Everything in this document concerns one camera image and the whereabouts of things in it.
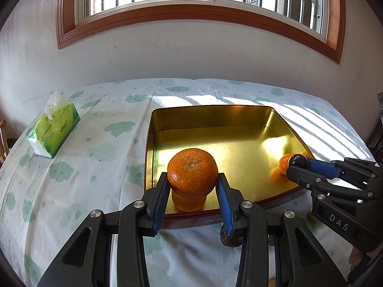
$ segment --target white tablecloth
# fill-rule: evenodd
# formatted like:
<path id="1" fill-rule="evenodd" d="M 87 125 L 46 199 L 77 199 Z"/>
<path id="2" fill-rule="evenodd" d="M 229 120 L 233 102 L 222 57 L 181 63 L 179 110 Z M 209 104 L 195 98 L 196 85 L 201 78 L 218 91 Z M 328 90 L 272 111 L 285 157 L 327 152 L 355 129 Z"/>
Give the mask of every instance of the white tablecloth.
<path id="1" fill-rule="evenodd" d="M 218 79 L 138 79 L 62 91 L 81 121 L 54 159 L 36 156 L 22 134 L 0 170 L 0 247 L 29 286 L 93 209 L 123 209 L 143 194 L 151 112 L 199 104 L 269 105 L 296 130 L 316 158 L 373 160 L 350 124 L 327 101 L 277 87 Z M 305 217 L 311 197 L 272 211 Z M 161 230 L 145 238 L 152 287 L 235 286 L 241 248 L 220 242 L 220 224 Z M 351 245 L 319 222 L 309 227 L 347 277 Z M 116 238 L 111 286 L 116 286 Z M 275 276 L 270 248 L 270 277 Z"/>

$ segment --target tangerine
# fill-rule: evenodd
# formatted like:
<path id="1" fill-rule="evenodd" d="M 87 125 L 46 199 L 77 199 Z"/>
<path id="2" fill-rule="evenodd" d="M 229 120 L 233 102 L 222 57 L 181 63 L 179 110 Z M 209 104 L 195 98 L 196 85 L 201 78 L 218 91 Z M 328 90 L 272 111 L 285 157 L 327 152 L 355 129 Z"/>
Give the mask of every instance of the tangerine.
<path id="1" fill-rule="evenodd" d="M 286 170 L 288 167 L 288 161 L 289 161 L 290 157 L 292 157 L 294 154 L 296 154 L 296 153 L 287 153 L 284 156 L 282 156 L 281 159 L 278 161 L 278 168 L 282 174 L 286 175 Z"/>
<path id="2" fill-rule="evenodd" d="M 173 156 L 167 167 L 167 177 L 174 205 L 180 210 L 184 208 L 189 209 L 185 211 L 194 211 L 190 209 L 202 208 L 206 196 L 214 189 L 218 167 L 208 152 L 190 148 Z"/>
<path id="3" fill-rule="evenodd" d="M 270 171 L 269 182 L 271 184 L 283 185 L 288 183 L 288 179 L 285 175 L 281 174 L 281 171 L 279 170 L 278 167 L 274 167 Z"/>

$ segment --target tray rim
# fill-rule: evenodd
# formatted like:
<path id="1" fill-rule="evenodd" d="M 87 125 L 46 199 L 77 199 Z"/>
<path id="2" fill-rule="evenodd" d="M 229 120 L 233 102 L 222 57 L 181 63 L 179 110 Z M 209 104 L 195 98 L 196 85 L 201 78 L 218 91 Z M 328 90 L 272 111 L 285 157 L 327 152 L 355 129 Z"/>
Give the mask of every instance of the tray rim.
<path id="1" fill-rule="evenodd" d="M 296 133 L 296 131 L 289 125 L 289 123 L 287 123 L 287 121 L 278 113 L 278 111 L 276 111 L 273 107 L 268 106 L 268 105 L 188 105 L 188 106 L 182 106 L 182 107 L 157 108 L 157 109 L 153 110 L 152 113 L 151 113 L 151 118 L 150 118 L 150 121 L 149 121 L 149 129 L 151 127 L 153 115 L 154 115 L 155 112 L 168 112 L 168 111 L 172 111 L 172 110 L 180 111 L 182 109 L 189 108 L 189 107 L 230 107 L 230 108 L 234 108 L 234 109 L 241 109 L 241 108 L 244 108 L 244 107 L 246 107 L 246 108 L 247 107 L 269 108 L 269 110 L 271 110 L 275 115 L 277 115 L 279 117 L 279 119 L 284 123 L 284 125 L 292 133 L 292 135 L 302 144 L 302 146 L 305 149 L 305 151 L 309 152 L 313 156 L 313 153 L 311 152 L 311 150 L 309 149 L 307 144 Z M 149 143 L 149 129 L 148 129 L 148 135 L 146 137 L 146 149 L 145 149 L 144 192 L 146 191 L 146 167 L 147 167 L 147 152 L 148 152 L 147 148 L 148 148 L 148 143 Z M 275 201 L 277 199 L 281 199 L 281 198 L 284 198 L 284 197 L 286 197 L 286 196 L 288 196 L 290 194 L 297 193 L 298 191 L 300 191 L 302 189 L 303 189 L 302 187 L 297 186 L 297 187 L 292 188 L 292 189 L 290 189 L 288 191 L 279 193 L 277 195 L 270 196 L 270 197 L 268 197 L 266 199 L 262 199 L 260 201 L 255 202 L 255 203 L 262 207 L 262 205 L 265 205 L 265 204 L 268 204 L 268 203 L 272 203 L 273 201 Z M 189 212 L 185 212 L 185 213 L 181 212 L 181 213 L 165 214 L 164 220 L 179 220 L 179 219 L 186 219 L 186 218 L 199 218 L 199 217 L 212 216 L 212 215 L 217 215 L 217 214 L 220 214 L 220 209 L 219 208 L 218 209 L 201 210 L 201 211 L 198 211 L 198 212 L 191 212 L 191 213 L 189 213 Z"/>

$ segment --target black dark object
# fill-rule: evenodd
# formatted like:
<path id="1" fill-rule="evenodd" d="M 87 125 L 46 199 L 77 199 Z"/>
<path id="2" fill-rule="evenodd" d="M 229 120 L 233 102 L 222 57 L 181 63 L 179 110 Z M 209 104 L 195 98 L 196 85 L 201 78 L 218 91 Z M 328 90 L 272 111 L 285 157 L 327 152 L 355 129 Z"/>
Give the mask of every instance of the black dark object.
<path id="1" fill-rule="evenodd" d="M 302 154 L 294 154 L 288 161 L 289 166 L 296 166 L 300 168 L 307 168 L 307 159 Z"/>
<path id="2" fill-rule="evenodd" d="M 38 287 L 109 287 L 112 234 L 118 234 L 118 286 L 149 287 L 142 237 L 154 237 L 161 228 L 169 193 L 163 172 L 141 201 L 109 214 L 92 211 L 49 265 Z"/>
<path id="3" fill-rule="evenodd" d="M 1 287 L 25 287 L 16 275 L 0 249 L 0 282 Z"/>
<path id="4" fill-rule="evenodd" d="M 220 229 L 221 243 L 227 247 L 238 247 L 243 244 L 243 236 L 231 237 L 224 226 Z"/>
<path id="5" fill-rule="evenodd" d="M 268 243 L 270 246 L 275 246 L 275 243 L 274 243 L 274 236 L 268 234 L 268 235 L 267 235 L 267 243 Z"/>
<path id="6" fill-rule="evenodd" d="M 368 136 L 366 146 L 370 150 L 374 159 L 378 162 L 383 160 L 383 93 L 378 93 L 379 105 L 382 108 L 379 117 L 375 121 L 374 127 Z"/>
<path id="7" fill-rule="evenodd" d="M 353 158 L 307 162 L 307 169 L 289 166 L 286 175 L 311 191 L 312 215 L 359 250 L 377 248 L 383 241 L 383 164 Z M 361 190 L 327 180 L 336 177 Z"/>
<path id="8" fill-rule="evenodd" d="M 8 148 L 12 149 L 13 146 L 15 145 L 16 141 L 18 140 L 18 138 L 8 138 L 6 140 L 6 143 L 8 145 Z"/>
<path id="9" fill-rule="evenodd" d="M 363 281 L 360 287 L 381 287 L 383 282 L 383 254 L 382 251 L 380 252 L 380 255 L 376 258 L 377 262 L 376 264 L 370 265 L 372 268 L 369 275 L 366 277 L 366 279 Z"/>
<path id="10" fill-rule="evenodd" d="M 294 161 L 302 161 L 302 157 L 295 157 Z M 287 176 L 311 190 L 313 216 L 357 248 L 375 249 L 383 239 L 383 165 L 348 158 L 332 163 L 309 158 L 306 161 L 299 163 L 306 169 L 290 166 Z M 340 177 L 362 191 L 334 186 L 327 182 L 327 177 Z M 243 240 L 237 287 L 267 286 L 268 235 L 275 243 L 277 287 L 347 286 L 302 218 L 292 211 L 282 215 L 265 212 L 245 201 L 240 191 L 230 188 L 222 173 L 217 186 L 222 187 L 230 207 L 232 234 Z M 109 287 L 112 234 L 119 235 L 118 286 L 149 287 L 142 236 L 153 237 L 160 229 L 169 192 L 167 174 L 162 173 L 157 186 L 147 190 L 141 201 L 129 204 L 120 212 L 93 211 L 57 254 L 38 287 Z M 226 243 L 233 245 L 228 238 Z"/>
<path id="11" fill-rule="evenodd" d="M 224 181 L 225 175 L 219 174 L 217 186 Z M 236 202 L 233 207 L 230 205 L 231 210 L 239 209 L 235 219 L 247 220 L 236 287 L 268 285 L 268 234 L 273 236 L 275 243 L 276 286 L 348 286 L 302 218 L 290 210 L 282 215 L 266 212 L 243 197 L 234 198 L 238 190 L 226 184 L 221 188 L 225 191 L 227 203 Z"/>

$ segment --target tissue box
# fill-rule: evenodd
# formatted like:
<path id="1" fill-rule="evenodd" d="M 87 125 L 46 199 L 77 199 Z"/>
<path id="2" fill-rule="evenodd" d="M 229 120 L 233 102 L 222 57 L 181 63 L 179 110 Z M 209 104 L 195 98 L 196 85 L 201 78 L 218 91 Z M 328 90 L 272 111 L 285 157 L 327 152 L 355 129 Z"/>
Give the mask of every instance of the tissue box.
<path id="1" fill-rule="evenodd" d="M 35 154 L 53 158 L 80 121 L 80 116 L 73 103 L 67 102 L 59 109 L 51 109 L 49 116 L 52 119 L 49 119 L 46 109 L 29 129 L 26 138 Z"/>

